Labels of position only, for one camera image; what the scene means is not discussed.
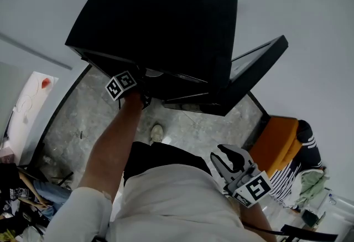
person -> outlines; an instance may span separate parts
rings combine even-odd
[[[275,242],[272,234],[243,227],[201,157],[163,143],[133,143],[142,108],[137,91],[126,96],[45,241]],[[121,210],[109,223],[123,172]],[[241,207],[241,219],[271,230],[258,204]]]
[[[30,180],[14,163],[0,163],[1,200],[20,200],[36,207],[49,220],[69,198],[71,191],[49,182]]]

clothing pile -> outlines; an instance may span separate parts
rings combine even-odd
[[[302,147],[296,156],[281,171],[276,171],[270,181],[270,195],[287,208],[303,207],[324,189],[328,180],[316,140],[310,125],[299,120],[296,133]]]

white shirt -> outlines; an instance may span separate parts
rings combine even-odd
[[[243,228],[229,201],[206,172],[172,164],[131,177],[121,210],[108,222],[111,201],[103,193],[78,188],[48,226],[47,242],[264,241]]]

shoe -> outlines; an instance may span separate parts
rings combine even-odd
[[[164,137],[164,130],[162,129],[162,126],[159,124],[156,124],[150,134],[150,145],[152,145],[154,142],[162,142]]]

green cloth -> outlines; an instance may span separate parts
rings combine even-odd
[[[325,188],[325,182],[328,180],[328,177],[324,175],[325,173],[316,171],[310,171],[302,175],[300,198],[296,200],[300,208],[306,205],[309,200],[313,199]]]

